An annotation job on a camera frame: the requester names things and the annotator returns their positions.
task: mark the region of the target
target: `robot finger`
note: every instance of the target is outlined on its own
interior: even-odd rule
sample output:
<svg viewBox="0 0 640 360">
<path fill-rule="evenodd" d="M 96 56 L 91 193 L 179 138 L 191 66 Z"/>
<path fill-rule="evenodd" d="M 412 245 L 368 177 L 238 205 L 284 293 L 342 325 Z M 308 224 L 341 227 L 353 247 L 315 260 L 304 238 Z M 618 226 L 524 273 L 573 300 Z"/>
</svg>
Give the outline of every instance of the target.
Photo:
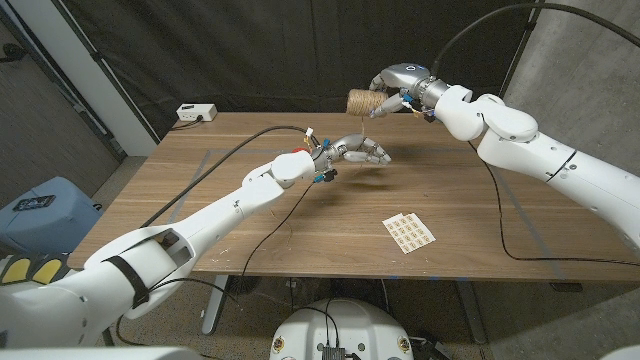
<svg viewBox="0 0 640 360">
<path fill-rule="evenodd" d="M 376 75 L 376 77 L 374 77 L 373 80 L 371 80 L 371 84 L 369 85 L 369 90 L 371 91 L 384 90 L 384 88 L 385 88 L 384 80 L 382 80 L 382 77 L 380 77 L 380 74 Z"/>
<path fill-rule="evenodd" d="M 396 112 L 404 107 L 402 102 L 404 100 L 400 96 L 400 94 L 395 94 L 392 97 L 385 100 L 382 105 L 380 105 L 377 109 L 371 112 L 371 118 L 377 118 L 381 116 L 385 116 L 388 113 Z"/>
</svg>

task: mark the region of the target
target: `sticker sheet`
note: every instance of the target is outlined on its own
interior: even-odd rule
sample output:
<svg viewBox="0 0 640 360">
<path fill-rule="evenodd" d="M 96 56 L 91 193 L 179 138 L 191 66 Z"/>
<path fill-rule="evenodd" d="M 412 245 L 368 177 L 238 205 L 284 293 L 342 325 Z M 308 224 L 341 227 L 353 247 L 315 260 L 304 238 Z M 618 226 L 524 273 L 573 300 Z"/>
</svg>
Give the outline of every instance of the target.
<svg viewBox="0 0 640 360">
<path fill-rule="evenodd" d="M 414 213 L 406 216 L 398 214 L 384 220 L 382 224 L 389 230 L 405 254 L 436 240 L 431 231 Z"/>
</svg>

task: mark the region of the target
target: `black velcro strap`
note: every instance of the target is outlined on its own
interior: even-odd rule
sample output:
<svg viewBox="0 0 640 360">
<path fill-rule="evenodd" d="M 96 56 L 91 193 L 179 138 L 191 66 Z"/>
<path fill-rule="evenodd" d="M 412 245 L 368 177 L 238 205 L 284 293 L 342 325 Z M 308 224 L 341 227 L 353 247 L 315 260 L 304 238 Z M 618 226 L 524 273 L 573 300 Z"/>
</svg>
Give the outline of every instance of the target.
<svg viewBox="0 0 640 360">
<path fill-rule="evenodd" d="M 122 274 L 129 280 L 131 286 L 133 286 L 133 290 L 136 292 L 133 295 L 133 307 L 132 309 L 137 308 L 149 301 L 149 289 L 144 285 L 144 281 L 138 273 L 120 256 L 112 256 L 104 261 L 108 261 L 115 265 L 122 272 Z"/>
</svg>

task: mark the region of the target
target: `table surface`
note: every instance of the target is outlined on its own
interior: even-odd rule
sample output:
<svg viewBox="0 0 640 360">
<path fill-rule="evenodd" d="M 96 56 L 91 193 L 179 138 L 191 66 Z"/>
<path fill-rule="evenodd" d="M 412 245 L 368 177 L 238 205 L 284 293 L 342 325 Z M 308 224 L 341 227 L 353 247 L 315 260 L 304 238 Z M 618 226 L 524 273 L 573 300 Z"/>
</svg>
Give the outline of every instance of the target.
<svg viewBox="0 0 640 360">
<path fill-rule="evenodd" d="M 393 161 L 336 163 L 330 183 L 314 185 L 255 253 L 247 275 L 469 280 L 637 281 L 640 267 L 610 263 L 518 261 L 500 240 L 496 193 L 482 161 L 441 124 L 411 114 L 364 119 L 345 114 L 221 113 L 213 122 L 170 132 L 69 258 L 81 268 L 104 244 L 136 229 L 230 149 L 274 125 L 311 127 L 332 141 L 362 131 Z M 249 171 L 304 146 L 303 134 L 267 133 L 231 156 L 154 224 L 181 220 L 237 189 Z M 497 170 L 507 249 L 517 257 L 589 257 L 637 261 L 605 221 L 544 182 Z M 288 189 L 270 211 L 245 220 L 212 247 L 195 271 L 239 274 L 253 248 L 307 188 Z M 415 213 L 436 237 L 404 254 L 386 228 Z"/>
</svg>

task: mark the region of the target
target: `dark curtain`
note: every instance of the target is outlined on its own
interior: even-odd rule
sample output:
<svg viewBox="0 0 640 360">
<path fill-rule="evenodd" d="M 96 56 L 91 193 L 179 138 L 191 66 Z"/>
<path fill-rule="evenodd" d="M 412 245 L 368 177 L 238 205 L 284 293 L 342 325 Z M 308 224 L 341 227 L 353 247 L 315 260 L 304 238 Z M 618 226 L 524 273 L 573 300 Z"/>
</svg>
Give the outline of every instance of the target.
<svg viewBox="0 0 640 360">
<path fill-rule="evenodd" d="M 182 103 L 219 111 L 343 112 L 346 94 L 401 62 L 429 67 L 458 31 L 522 1 L 64 0 L 151 125 Z M 497 93 L 528 12 L 476 29 L 439 76 Z"/>
</svg>

